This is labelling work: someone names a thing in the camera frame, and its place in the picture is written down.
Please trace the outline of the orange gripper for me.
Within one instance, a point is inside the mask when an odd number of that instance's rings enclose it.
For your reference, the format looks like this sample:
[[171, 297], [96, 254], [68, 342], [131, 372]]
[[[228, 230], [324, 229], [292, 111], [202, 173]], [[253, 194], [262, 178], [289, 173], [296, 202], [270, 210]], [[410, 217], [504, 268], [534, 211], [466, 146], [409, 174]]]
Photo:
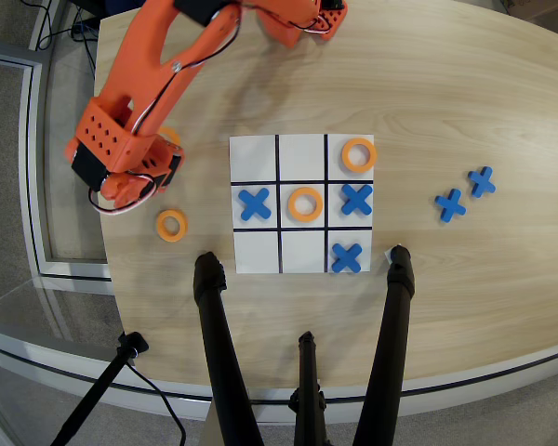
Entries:
[[100, 186], [100, 195], [113, 204], [101, 212], [128, 212], [139, 207], [156, 193], [165, 191], [185, 161], [183, 148], [162, 136], [136, 165], [120, 172], [109, 172]]

